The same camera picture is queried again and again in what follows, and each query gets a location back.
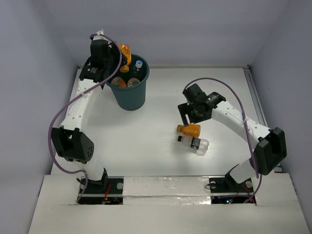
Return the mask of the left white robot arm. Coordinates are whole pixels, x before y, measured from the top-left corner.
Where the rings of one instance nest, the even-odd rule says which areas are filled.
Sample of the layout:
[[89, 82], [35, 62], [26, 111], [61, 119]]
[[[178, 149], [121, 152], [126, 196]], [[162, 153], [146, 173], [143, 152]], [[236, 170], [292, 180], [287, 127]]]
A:
[[108, 187], [106, 171], [94, 156], [95, 146], [85, 134], [91, 109], [105, 83], [112, 78], [122, 65], [127, 63], [118, 45], [104, 36], [93, 38], [91, 55], [83, 66], [78, 80], [76, 96], [59, 112], [68, 113], [59, 127], [51, 123], [48, 130], [48, 147], [52, 157], [59, 156], [74, 164], [74, 171], [64, 169], [56, 159], [54, 164], [68, 174], [83, 173], [84, 185], [98, 193]]

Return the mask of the small orange bottle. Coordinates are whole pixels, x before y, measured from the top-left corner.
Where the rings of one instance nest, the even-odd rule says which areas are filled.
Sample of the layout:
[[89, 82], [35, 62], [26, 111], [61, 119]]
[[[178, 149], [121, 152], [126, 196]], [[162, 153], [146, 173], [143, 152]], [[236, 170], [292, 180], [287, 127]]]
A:
[[122, 66], [120, 67], [120, 72], [127, 73], [130, 70], [130, 64], [132, 61], [131, 48], [127, 44], [118, 45], [122, 52]]
[[201, 126], [198, 124], [189, 124], [188, 126], [177, 125], [176, 130], [178, 133], [181, 133], [187, 136], [199, 137]]

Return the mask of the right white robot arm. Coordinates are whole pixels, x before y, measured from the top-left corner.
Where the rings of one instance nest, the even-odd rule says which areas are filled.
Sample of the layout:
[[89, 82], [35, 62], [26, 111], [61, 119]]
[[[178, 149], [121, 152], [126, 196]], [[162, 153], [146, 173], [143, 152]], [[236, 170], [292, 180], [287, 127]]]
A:
[[246, 117], [244, 109], [237, 110], [217, 92], [205, 94], [197, 84], [184, 89], [182, 93], [187, 101], [180, 104], [178, 110], [185, 126], [213, 119], [248, 144], [251, 157], [225, 175], [224, 185], [229, 191], [236, 191], [249, 178], [268, 175], [287, 156], [282, 129], [271, 129], [255, 122]]

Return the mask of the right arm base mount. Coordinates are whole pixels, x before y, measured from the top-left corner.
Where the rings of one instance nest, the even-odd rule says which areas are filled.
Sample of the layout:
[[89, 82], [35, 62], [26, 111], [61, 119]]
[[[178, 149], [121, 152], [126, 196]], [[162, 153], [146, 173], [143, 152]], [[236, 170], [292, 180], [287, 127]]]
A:
[[243, 204], [245, 201], [255, 203], [255, 198], [251, 198], [254, 194], [251, 178], [237, 183], [227, 172], [224, 176], [210, 177], [205, 189], [211, 193], [212, 204]]

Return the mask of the clear plastic water bottle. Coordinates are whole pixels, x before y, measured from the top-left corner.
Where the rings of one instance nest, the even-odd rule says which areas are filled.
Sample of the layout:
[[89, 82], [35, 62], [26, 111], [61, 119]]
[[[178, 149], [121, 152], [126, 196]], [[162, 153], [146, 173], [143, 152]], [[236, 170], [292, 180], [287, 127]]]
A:
[[141, 80], [142, 66], [143, 62], [141, 60], [137, 60], [131, 70], [130, 78], [137, 78], [138, 80]]

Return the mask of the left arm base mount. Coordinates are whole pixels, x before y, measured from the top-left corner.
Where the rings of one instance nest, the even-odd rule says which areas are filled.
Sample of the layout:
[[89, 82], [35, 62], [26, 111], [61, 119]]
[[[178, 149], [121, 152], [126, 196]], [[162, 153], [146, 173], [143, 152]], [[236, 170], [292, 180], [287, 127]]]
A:
[[108, 177], [106, 189], [88, 182], [85, 192], [79, 199], [81, 205], [122, 205], [124, 177]]

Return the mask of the clear bottle black label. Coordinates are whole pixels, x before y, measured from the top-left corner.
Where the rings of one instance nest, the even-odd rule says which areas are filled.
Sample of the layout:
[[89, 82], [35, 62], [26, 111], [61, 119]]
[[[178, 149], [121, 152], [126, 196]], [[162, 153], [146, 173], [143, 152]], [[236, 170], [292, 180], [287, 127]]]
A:
[[178, 136], [177, 141], [182, 145], [195, 150], [198, 155], [206, 154], [209, 147], [208, 140], [193, 136]]

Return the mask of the tall orange label bottle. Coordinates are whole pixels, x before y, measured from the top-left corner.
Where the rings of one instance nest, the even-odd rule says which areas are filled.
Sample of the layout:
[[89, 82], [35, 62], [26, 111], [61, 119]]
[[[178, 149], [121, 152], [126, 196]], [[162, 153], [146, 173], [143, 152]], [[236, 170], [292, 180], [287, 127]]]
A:
[[111, 84], [112, 84], [113, 86], [121, 87], [121, 88], [127, 87], [126, 82], [125, 82], [124, 79], [121, 78], [121, 77], [115, 77], [115, 78], [113, 78], [112, 81], [111, 81]]

